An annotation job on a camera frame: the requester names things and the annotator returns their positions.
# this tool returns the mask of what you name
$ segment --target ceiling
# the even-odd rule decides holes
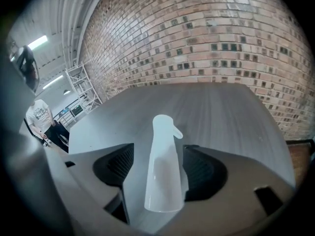
[[[33,50],[43,86],[63,74],[76,60],[84,19],[94,0],[33,0],[14,23],[8,39],[20,48],[46,35],[48,41]],[[64,79],[56,82],[62,86]]]

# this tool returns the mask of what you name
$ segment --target white t-shirt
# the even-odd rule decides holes
[[[47,109],[48,105],[43,100],[37,100],[26,112],[28,124],[34,124],[36,127],[40,128],[42,133],[45,133],[51,126]]]

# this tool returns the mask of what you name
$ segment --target black pants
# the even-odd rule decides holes
[[[63,149],[65,152],[69,153],[69,147],[65,145],[58,135],[62,135],[69,140],[69,132],[62,125],[56,124],[56,126],[50,126],[49,129],[45,132],[45,135],[48,137],[50,141],[56,144],[58,147]]]

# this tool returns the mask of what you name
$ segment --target floor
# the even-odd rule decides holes
[[[309,168],[311,147],[308,144],[289,145],[288,147],[293,162],[296,186],[299,186]]]

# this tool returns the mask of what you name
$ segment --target gray wooden tabletop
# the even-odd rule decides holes
[[[144,223],[148,217],[158,221],[161,216],[144,209],[152,120],[159,114],[171,116],[184,135],[175,139],[180,164],[182,145],[197,144],[256,159],[295,186],[283,136],[268,110],[246,86],[192,83],[132,88],[81,119],[71,128],[69,140],[70,154],[134,143],[134,164],[124,182],[132,226],[153,233],[167,222]]]

